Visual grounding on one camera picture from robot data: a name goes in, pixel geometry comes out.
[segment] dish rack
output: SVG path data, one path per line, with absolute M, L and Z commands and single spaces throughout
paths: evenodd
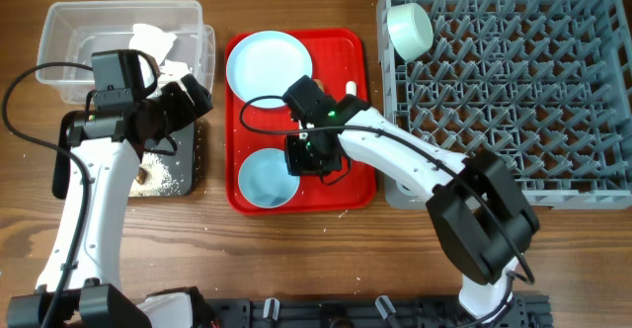
M 418 3 L 434 45 L 405 62 L 387 11 Z M 500 155 L 532 205 L 632 205 L 632 42 L 621 0 L 378 0 L 384 116 L 425 141 Z M 425 208 L 386 179 L 386 200 Z

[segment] plate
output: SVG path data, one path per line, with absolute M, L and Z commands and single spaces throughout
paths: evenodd
M 307 48 L 293 36 L 266 31 L 240 41 L 228 56 L 226 80 L 233 93 L 248 102 L 259 96 L 282 96 L 303 75 L 312 76 Z M 253 106 L 283 107 L 282 100 L 262 100 Z
M 298 191 L 300 177 L 287 172 L 285 153 L 267 148 L 252 153 L 239 169 L 239 190 L 261 208 L 285 205 Z

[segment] table top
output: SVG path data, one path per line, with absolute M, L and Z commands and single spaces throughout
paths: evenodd
M 0 0 L 0 88 L 36 63 L 48 7 Z M 456 294 L 461 276 L 424 211 L 390 208 L 383 178 L 364 209 L 246 217 L 224 194 L 224 53 L 234 36 L 261 30 L 346 27 L 363 41 L 371 103 L 381 108 L 377 0 L 198 0 L 214 27 L 215 109 L 204 119 L 202 166 L 187 197 L 131 199 L 120 250 L 124 293 L 134 299 L 198 286 L 207 298 L 414 297 Z M 75 108 L 29 78 L 12 97 L 18 129 L 56 141 Z M 55 154 L 0 127 L 0 320 L 10 297 L 30 294 L 50 254 L 63 202 L 50 192 Z M 537 208 L 541 230 L 526 254 L 534 287 L 551 295 L 557 327 L 632 326 L 632 210 Z

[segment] blue bowl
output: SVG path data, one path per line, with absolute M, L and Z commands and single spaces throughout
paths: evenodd
M 285 205 L 298 191 L 300 177 L 287 172 L 282 150 L 252 153 L 239 169 L 239 190 L 249 203 L 261 208 Z

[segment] red tray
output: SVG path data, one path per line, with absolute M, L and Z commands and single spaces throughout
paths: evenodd
M 345 97 L 348 81 L 357 84 L 357 96 L 367 100 L 364 76 L 362 43 L 347 29 L 289 31 L 300 40 L 312 57 L 312 77 L 320 79 L 325 92 L 337 101 Z M 226 47 L 226 60 L 233 47 L 249 34 L 233 38 Z M 284 136 L 250 132 L 239 123 L 239 111 L 244 102 L 233 94 L 226 82 L 226 196 L 228 202 L 243 214 L 276 214 L 315 210 L 352 209 L 367 205 L 375 195 L 375 170 L 355 162 L 350 174 L 333 186 L 321 184 L 316 176 L 303 176 L 296 195 L 285 205 L 277 208 L 259 208 L 251 205 L 239 191 L 237 177 L 241 164 L 253 152 L 263 148 L 283 150 Z M 250 108 L 244 118 L 247 123 L 265 129 L 298 129 L 287 107 L 275 110 Z M 334 173 L 325 180 L 331 181 L 343 172 Z

